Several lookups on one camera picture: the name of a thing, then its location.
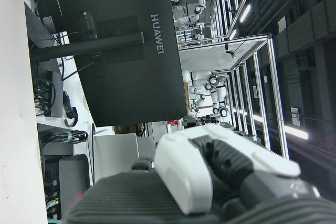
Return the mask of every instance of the robotic hand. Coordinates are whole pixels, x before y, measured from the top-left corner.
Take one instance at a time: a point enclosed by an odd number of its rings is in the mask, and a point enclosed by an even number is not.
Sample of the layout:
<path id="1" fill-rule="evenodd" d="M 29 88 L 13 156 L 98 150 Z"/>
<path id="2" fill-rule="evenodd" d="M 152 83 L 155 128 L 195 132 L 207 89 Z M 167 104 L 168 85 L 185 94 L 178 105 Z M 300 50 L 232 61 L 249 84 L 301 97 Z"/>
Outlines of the robotic hand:
<path id="1" fill-rule="evenodd" d="M 317 189 L 299 178 L 301 171 L 296 162 L 219 125 L 206 124 L 164 135 L 154 165 L 186 215 L 210 211 L 213 195 L 218 193 L 213 187 L 215 177 L 237 194 L 222 207 L 231 217 L 275 202 L 301 201 L 304 206 L 307 198 L 320 200 Z"/>

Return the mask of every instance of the computer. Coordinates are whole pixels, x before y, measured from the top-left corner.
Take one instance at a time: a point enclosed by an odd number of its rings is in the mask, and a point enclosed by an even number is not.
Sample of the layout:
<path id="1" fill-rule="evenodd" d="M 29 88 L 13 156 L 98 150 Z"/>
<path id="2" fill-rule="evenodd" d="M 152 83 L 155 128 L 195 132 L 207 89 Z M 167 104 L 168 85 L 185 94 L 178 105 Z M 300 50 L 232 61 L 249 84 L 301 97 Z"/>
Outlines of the computer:
<path id="1" fill-rule="evenodd" d="M 69 36 L 70 44 L 143 35 L 144 44 L 75 56 L 81 69 L 99 55 L 98 63 L 79 72 L 96 126 L 173 120 L 187 114 L 170 0 L 57 1 L 62 25 L 55 30 L 80 32 Z M 89 35 L 84 13 L 94 23 Z"/>

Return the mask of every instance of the gray fabric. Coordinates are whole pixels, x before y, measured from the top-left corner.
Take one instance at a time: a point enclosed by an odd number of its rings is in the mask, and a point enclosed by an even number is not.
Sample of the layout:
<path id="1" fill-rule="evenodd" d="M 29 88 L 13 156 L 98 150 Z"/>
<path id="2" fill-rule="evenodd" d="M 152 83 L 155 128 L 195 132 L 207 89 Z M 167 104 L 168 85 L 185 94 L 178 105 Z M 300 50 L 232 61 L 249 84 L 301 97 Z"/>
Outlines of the gray fabric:
<path id="1" fill-rule="evenodd" d="M 222 223 L 211 211 L 185 216 L 156 172 L 121 173 L 99 180 L 63 218 L 63 224 Z"/>
<path id="2" fill-rule="evenodd" d="M 154 159 L 155 142 L 151 137 L 137 137 L 139 158 L 150 157 Z"/>

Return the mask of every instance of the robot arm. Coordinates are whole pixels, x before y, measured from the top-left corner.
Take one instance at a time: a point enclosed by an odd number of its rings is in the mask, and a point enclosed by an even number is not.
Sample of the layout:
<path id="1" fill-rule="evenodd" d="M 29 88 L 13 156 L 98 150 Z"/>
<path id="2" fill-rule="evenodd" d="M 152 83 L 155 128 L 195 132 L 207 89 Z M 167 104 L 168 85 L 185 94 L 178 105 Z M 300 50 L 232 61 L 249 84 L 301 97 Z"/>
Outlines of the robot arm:
<path id="1" fill-rule="evenodd" d="M 228 109 L 225 107 L 225 97 L 226 97 L 226 86 L 222 80 L 218 80 L 215 76 L 209 77 L 209 83 L 213 85 L 216 89 L 217 96 L 218 96 L 218 113 L 220 114 L 221 121 L 229 122 L 230 115 Z"/>
<path id="2" fill-rule="evenodd" d="M 214 115 L 218 114 L 218 95 L 217 95 L 217 91 L 216 89 L 211 85 L 211 84 L 207 84 L 205 86 L 206 90 L 210 91 L 210 95 L 211 95 L 211 99 L 212 99 L 212 104 L 213 104 L 213 109 L 212 109 L 212 113 Z"/>
<path id="3" fill-rule="evenodd" d="M 196 107 L 201 107 L 205 102 L 205 95 L 201 95 L 201 98 L 196 102 Z"/>

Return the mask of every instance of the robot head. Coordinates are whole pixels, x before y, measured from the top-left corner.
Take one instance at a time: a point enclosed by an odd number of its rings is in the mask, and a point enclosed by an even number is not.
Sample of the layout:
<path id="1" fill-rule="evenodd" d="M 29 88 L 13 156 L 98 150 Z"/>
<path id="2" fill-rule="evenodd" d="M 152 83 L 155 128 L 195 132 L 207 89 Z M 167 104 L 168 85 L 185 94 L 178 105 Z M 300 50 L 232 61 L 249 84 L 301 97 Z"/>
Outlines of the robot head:
<path id="1" fill-rule="evenodd" d="M 211 91 L 212 90 L 212 86 L 208 83 L 207 85 L 205 85 L 205 89 L 206 90 L 209 90 L 209 91 Z"/>
<path id="2" fill-rule="evenodd" d="M 216 86 L 216 85 L 219 84 L 219 80 L 218 80 L 217 77 L 215 77 L 215 76 L 210 76 L 210 77 L 209 77 L 209 82 L 210 82 L 210 84 L 212 84 L 212 85 L 214 85 L 214 86 Z"/>
<path id="3" fill-rule="evenodd" d="M 184 82 L 190 82 L 191 81 L 190 72 L 186 69 L 182 70 L 182 78 Z"/>
<path id="4" fill-rule="evenodd" d="M 225 107 L 220 107 L 219 108 L 219 113 L 222 117 L 226 117 L 227 116 L 227 109 Z"/>

